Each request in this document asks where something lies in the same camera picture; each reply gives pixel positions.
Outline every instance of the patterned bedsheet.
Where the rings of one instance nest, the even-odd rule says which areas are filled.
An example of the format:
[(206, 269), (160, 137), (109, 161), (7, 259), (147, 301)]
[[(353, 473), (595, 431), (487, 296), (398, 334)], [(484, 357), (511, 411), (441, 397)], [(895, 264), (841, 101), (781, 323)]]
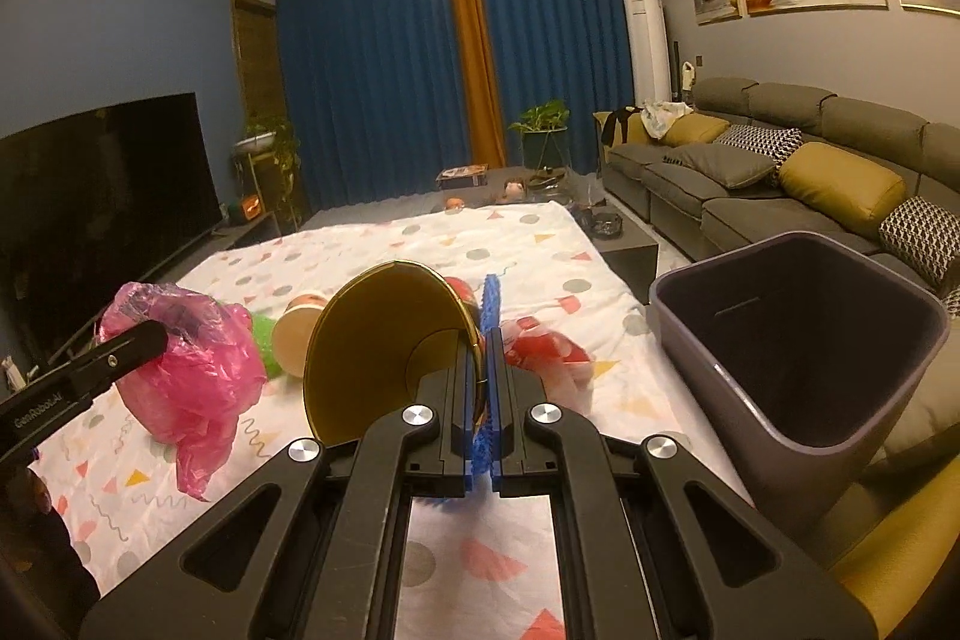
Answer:
[[(356, 274), (411, 259), (477, 292), (500, 276), (504, 319), (536, 316), (594, 360), (590, 417), (639, 441), (682, 432), (693, 453), (746, 496), (643, 309), (556, 204), (463, 210), (376, 225), (333, 226), (222, 253), (181, 285), (277, 317), (302, 292), (330, 297)], [(291, 440), (310, 434), (301, 383), (270, 381), (241, 416), (233, 453), (210, 482), (216, 501)], [(154, 442), (115, 390), (40, 449), (75, 549), (109, 591), (209, 504), (176, 492), (173, 448)], [(398, 640), (563, 638), (549, 502), (503, 500), (483, 482), (467, 499), (416, 504), (397, 617)]]

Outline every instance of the blue wall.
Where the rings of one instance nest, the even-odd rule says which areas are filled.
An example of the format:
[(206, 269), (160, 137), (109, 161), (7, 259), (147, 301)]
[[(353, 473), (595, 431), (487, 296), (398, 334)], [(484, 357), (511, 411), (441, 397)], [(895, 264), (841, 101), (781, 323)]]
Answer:
[[(229, 0), (0, 0), (0, 136), (178, 92), (197, 94), (217, 194), (232, 199), (243, 106)], [(12, 333), (0, 313), (0, 356), (17, 353)]]

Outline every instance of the gray trash bin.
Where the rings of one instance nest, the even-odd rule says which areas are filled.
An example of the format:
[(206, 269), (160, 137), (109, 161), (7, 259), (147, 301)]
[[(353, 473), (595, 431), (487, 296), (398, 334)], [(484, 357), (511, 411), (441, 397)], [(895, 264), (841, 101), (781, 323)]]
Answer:
[(792, 536), (877, 453), (949, 328), (929, 293), (808, 232), (660, 277), (649, 314), (757, 509)]

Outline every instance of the red plastic bag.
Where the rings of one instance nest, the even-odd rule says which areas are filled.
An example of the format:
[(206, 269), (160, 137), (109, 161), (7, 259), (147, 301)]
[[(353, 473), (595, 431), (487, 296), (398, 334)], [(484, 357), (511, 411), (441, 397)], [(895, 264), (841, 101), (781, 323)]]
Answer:
[(97, 339), (147, 319), (166, 326), (167, 349), (117, 389), (157, 442), (176, 445), (176, 488), (203, 500), (210, 477), (227, 463), (240, 413), (260, 401), (267, 381), (253, 319), (240, 305), (192, 290), (128, 283), (107, 307)]
[(580, 345), (542, 325), (533, 316), (500, 324), (507, 363), (536, 372), (546, 397), (577, 413), (590, 409), (593, 362)]

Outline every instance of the blue curtain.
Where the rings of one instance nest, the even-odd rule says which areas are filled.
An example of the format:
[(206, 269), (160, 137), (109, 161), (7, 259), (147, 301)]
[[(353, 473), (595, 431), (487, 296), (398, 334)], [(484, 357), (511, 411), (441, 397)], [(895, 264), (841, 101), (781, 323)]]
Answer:
[(277, 37), (315, 209), (424, 193), (470, 162), (450, 0), (277, 0)]
[[(623, 0), (484, 0), (504, 121), (563, 98), (570, 108), (570, 157), (578, 172), (597, 163), (592, 113), (634, 100)], [(520, 137), (506, 133), (521, 161)]]

